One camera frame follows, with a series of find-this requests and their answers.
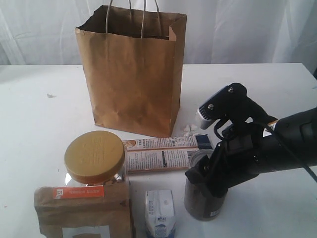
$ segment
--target robotic arm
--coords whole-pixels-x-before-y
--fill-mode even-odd
[[[221,139],[211,157],[204,156],[186,172],[203,196],[222,198],[228,189],[261,173],[317,165],[317,108],[277,120],[247,97],[246,88],[233,83],[198,108],[201,129],[219,120],[215,134]],[[218,129],[227,121],[222,136]]]

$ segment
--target lid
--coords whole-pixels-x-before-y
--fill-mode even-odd
[[[65,152],[70,176],[84,184],[98,184],[111,179],[123,166],[121,139],[107,131],[92,131],[76,138]]]
[[[205,155],[208,156],[208,158],[211,157],[213,153],[213,150],[212,149],[201,149],[201,150],[198,150],[196,151],[192,157],[190,158],[190,162],[189,162],[189,168],[192,168],[196,165],[196,163],[202,159]]]

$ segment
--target milk carton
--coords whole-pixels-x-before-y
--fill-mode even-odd
[[[145,227],[148,238],[174,238],[175,210],[171,190],[146,191]]]

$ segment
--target brown paper bag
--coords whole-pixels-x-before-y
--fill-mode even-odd
[[[186,19],[101,6],[75,29],[96,125],[171,136],[179,110]]]
[[[134,237],[128,185],[105,185],[104,197],[56,199],[53,187],[34,194],[40,232],[47,238]]]

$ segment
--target white curtain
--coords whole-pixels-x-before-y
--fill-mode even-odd
[[[74,27],[108,0],[0,0],[0,64],[80,64]],[[184,63],[317,67],[317,0],[158,0],[188,14]],[[128,0],[113,5],[128,7]],[[132,0],[142,9],[143,0]],[[147,10],[155,11],[154,0]]]

